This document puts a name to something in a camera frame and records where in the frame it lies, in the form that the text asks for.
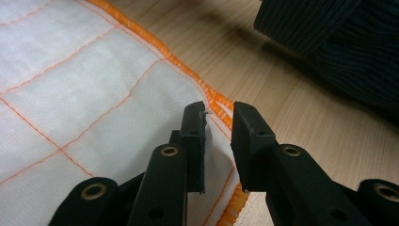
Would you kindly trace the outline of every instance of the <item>black metal part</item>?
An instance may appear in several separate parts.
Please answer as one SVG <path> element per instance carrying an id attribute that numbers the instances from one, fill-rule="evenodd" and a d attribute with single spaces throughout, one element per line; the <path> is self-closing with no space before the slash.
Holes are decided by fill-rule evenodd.
<path id="1" fill-rule="evenodd" d="M 173 130 L 169 144 L 153 151 L 147 172 L 121 186 L 107 178 L 80 183 L 50 225 L 185 225 L 186 192 L 205 188 L 205 125 L 203 102 L 188 105 L 181 130 Z M 85 189 L 101 196 L 84 199 Z"/>
<path id="2" fill-rule="evenodd" d="M 206 112 L 203 102 L 184 109 L 179 144 L 187 151 L 187 191 L 205 192 L 204 155 Z"/>
<path id="3" fill-rule="evenodd" d="M 304 149 L 279 145 L 268 164 L 282 189 L 266 190 L 267 196 L 287 197 L 294 209 L 290 225 L 371 225 Z"/>
<path id="4" fill-rule="evenodd" d="M 361 208 L 374 225 L 399 225 L 399 186 L 383 180 L 365 180 L 358 194 Z"/>
<path id="5" fill-rule="evenodd" d="M 235 102 L 231 148 L 244 190 L 266 190 L 267 158 L 277 145 L 276 135 L 258 110 L 251 105 Z"/>
<path id="6" fill-rule="evenodd" d="M 262 136 L 257 136 L 257 131 L 262 131 Z M 266 203 L 275 225 L 398 225 L 392 217 L 399 216 L 397 202 L 387 205 L 387 199 L 381 197 L 368 201 L 362 186 L 358 193 L 334 183 L 305 150 L 279 145 L 251 105 L 234 103 L 231 148 L 243 189 L 267 192 Z M 384 191 L 393 197 L 399 194 Z M 385 221 L 370 217 L 379 213 L 374 207 L 364 207 L 371 205 L 385 213 L 380 215 Z M 385 211 L 383 205 L 391 210 Z"/>
<path id="7" fill-rule="evenodd" d="M 127 225 L 185 225 L 186 159 L 176 144 L 153 151 Z"/>
<path id="8" fill-rule="evenodd" d="M 88 179 L 71 191 L 49 225 L 110 225 L 119 214 L 117 198 L 118 185 L 113 180 Z"/>
<path id="9" fill-rule="evenodd" d="M 266 191 L 273 222 L 286 225 L 399 225 L 399 186 L 366 180 L 356 192 L 334 183 L 302 148 L 276 142 L 251 105 L 234 104 L 231 147 L 244 190 Z M 206 113 L 184 110 L 181 131 L 156 148 L 147 172 L 118 186 L 92 178 L 76 186 L 50 225 L 185 225 L 186 192 L 204 191 Z"/>

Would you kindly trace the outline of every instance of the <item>wooden table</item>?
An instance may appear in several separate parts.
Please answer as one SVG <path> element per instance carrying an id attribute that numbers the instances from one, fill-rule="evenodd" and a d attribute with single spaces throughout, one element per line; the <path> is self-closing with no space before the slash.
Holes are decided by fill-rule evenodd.
<path id="1" fill-rule="evenodd" d="M 336 182 L 399 184 L 399 128 L 345 99 L 303 60 L 252 28 L 256 0 L 110 0 L 211 87 L 254 105 L 279 143 L 305 148 Z M 272 225 L 252 193 L 236 225 Z"/>

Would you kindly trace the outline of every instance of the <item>dark striped fabric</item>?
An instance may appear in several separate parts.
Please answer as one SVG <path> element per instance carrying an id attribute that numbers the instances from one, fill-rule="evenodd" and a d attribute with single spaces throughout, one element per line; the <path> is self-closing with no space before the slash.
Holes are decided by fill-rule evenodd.
<path id="1" fill-rule="evenodd" d="M 263 0 L 255 28 L 399 119 L 399 0 Z"/>

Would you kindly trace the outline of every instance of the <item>white fabric with orange grid lines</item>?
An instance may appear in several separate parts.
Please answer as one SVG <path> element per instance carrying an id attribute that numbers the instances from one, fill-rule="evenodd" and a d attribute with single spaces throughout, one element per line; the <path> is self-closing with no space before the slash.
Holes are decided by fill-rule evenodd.
<path id="1" fill-rule="evenodd" d="M 90 177 L 137 176 L 186 105 L 213 111 L 196 79 L 83 1 L 2 3 L 0 58 L 3 226 L 47 224 Z M 217 114 L 207 121 L 206 193 L 189 195 L 188 225 L 215 225 L 238 183 L 230 130 Z"/>

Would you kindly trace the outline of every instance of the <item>orange hem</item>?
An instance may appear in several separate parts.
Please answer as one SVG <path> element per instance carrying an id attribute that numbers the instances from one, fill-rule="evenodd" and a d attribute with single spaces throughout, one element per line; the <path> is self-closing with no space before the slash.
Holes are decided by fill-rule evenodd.
<path id="1" fill-rule="evenodd" d="M 215 114 L 223 121 L 223 123 L 232 129 L 232 118 L 226 113 L 226 111 L 218 104 L 221 103 L 228 109 L 232 110 L 233 103 L 222 94 L 212 89 L 210 86 L 206 85 L 204 81 L 190 68 L 188 68 L 184 63 L 182 63 L 176 56 L 174 56 L 168 47 L 157 39 L 149 31 L 138 25 L 137 23 L 130 20 L 122 12 L 116 9 L 114 6 L 106 2 L 105 0 L 88 0 L 91 4 L 101 8 L 112 16 L 115 20 L 119 21 L 121 24 L 129 28 L 131 31 L 135 32 L 141 39 L 147 41 L 152 46 L 157 48 L 167 60 L 178 67 L 180 70 L 185 72 L 187 75 L 192 77 L 204 91 L 206 98 L 209 102 L 211 109 Z M 230 202 L 226 207 L 224 213 L 220 217 L 218 224 L 224 223 L 234 223 L 238 217 L 238 214 L 247 202 L 247 194 L 241 190 L 241 185 L 238 185 L 231 196 Z"/>

